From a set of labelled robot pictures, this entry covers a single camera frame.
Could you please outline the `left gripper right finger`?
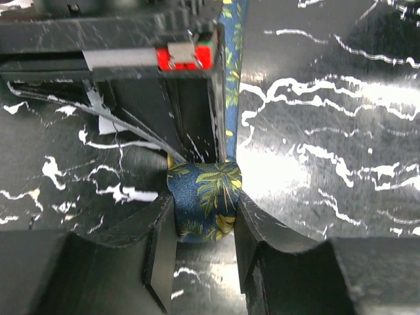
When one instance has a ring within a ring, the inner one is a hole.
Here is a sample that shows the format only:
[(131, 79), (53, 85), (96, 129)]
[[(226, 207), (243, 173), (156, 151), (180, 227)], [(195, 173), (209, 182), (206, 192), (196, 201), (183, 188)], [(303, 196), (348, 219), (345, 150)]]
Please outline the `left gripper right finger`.
[(249, 314), (418, 314), (418, 238), (316, 241), (247, 194), (234, 225)]

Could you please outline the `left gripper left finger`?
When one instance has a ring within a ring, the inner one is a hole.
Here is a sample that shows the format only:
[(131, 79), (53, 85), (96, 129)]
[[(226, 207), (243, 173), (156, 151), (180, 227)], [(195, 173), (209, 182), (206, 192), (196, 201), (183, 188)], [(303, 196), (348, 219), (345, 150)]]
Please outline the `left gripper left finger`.
[(169, 314), (177, 250), (174, 199), (108, 230), (1, 233), (2, 314)]

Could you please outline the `blue yellow floral tie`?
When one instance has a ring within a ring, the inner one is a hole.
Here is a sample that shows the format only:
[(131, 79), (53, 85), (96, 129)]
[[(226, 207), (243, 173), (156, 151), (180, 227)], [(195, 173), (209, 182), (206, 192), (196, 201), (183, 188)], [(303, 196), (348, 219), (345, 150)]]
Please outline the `blue yellow floral tie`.
[(217, 241), (229, 235), (237, 217), (242, 174), (236, 163), (239, 89), (248, 1), (224, 1), (225, 132), (222, 163), (178, 163), (169, 159), (167, 185), (175, 201), (175, 224), (182, 243)]

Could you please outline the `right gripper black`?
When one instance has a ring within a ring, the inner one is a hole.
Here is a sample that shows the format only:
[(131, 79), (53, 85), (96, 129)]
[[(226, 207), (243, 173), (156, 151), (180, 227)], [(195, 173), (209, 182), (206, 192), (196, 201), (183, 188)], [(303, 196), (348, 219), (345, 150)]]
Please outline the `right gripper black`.
[(3, 1), (1, 77), (178, 161), (222, 162), (221, 12), (221, 1)]

